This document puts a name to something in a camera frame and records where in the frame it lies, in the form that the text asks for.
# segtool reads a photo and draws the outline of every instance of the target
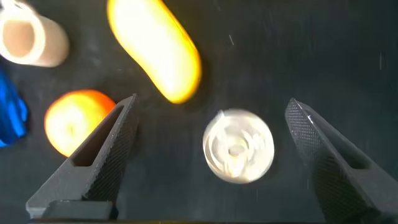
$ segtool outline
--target black background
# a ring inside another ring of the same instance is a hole
[[[65,160],[45,137],[44,113],[83,88],[140,98],[121,218],[323,221],[284,120],[291,97],[398,179],[398,1],[165,0],[203,64],[184,105],[169,103],[117,43],[105,0],[30,2],[66,30],[71,48],[56,68],[1,61],[30,109],[30,133],[0,149],[1,223],[26,221],[25,202]],[[228,108],[258,114],[274,137],[271,170],[251,184],[220,180],[203,156],[206,125]]]

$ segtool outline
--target blue object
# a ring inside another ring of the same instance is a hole
[[[4,71],[0,70],[0,147],[26,134],[27,107]]]

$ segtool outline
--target white cup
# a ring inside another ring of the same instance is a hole
[[[13,1],[0,12],[0,54],[23,65],[55,67],[69,53],[65,31],[28,4]]]

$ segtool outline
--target transparent cup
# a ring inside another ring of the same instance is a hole
[[[244,110],[220,111],[206,128],[203,150],[218,177],[238,184],[262,177],[274,159],[274,142],[267,124]]]

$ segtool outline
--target orange fruit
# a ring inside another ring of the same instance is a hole
[[[44,117],[51,145],[66,157],[104,120],[115,103],[96,90],[78,90],[52,103]]]

